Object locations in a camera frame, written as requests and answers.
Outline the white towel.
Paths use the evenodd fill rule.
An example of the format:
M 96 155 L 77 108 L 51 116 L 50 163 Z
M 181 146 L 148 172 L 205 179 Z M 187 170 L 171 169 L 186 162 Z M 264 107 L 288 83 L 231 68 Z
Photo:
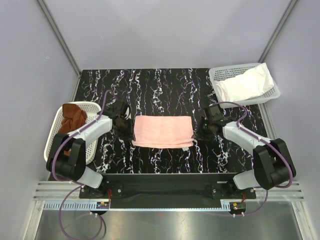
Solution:
M 266 63 L 234 77 L 215 81 L 214 84 L 223 102 L 239 102 L 260 97 L 275 85 Z

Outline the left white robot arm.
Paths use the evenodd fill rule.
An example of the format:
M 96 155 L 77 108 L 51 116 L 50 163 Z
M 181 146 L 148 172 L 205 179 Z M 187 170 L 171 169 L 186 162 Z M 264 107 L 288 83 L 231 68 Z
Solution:
M 127 102 L 116 100 L 111 107 L 102 109 L 84 126 L 70 133 L 57 133 L 46 161 L 46 169 L 55 177 L 90 187 L 97 198 L 108 193 L 102 174 L 87 167 L 86 150 L 100 136 L 114 132 L 122 140 L 134 139 L 134 121 Z

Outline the pink towel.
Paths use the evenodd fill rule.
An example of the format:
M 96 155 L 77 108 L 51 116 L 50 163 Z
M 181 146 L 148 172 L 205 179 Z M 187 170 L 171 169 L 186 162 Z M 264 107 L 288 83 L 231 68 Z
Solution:
M 153 149 L 183 149 L 193 145 L 193 125 L 190 116 L 147 116 L 134 119 L 136 147 Z

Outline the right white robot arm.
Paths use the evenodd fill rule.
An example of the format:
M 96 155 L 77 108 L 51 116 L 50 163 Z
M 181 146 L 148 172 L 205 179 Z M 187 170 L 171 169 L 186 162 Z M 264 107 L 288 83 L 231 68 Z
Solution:
M 253 169 L 234 175 L 227 185 L 228 195 L 239 198 L 248 188 L 286 189 L 293 183 L 297 172 L 284 140 L 269 139 L 254 133 L 242 124 L 248 110 L 239 104 L 244 113 L 238 120 L 226 117 L 217 103 L 203 109 L 199 126 L 193 135 L 198 141 L 212 142 L 216 135 L 232 141 L 253 158 Z

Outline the brown towel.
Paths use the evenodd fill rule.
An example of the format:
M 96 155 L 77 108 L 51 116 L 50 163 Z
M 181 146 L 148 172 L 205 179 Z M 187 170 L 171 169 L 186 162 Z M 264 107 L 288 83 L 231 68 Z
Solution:
M 62 105 L 62 116 L 63 120 L 58 133 L 67 134 L 75 131 L 85 125 L 87 121 L 87 113 L 73 103 Z

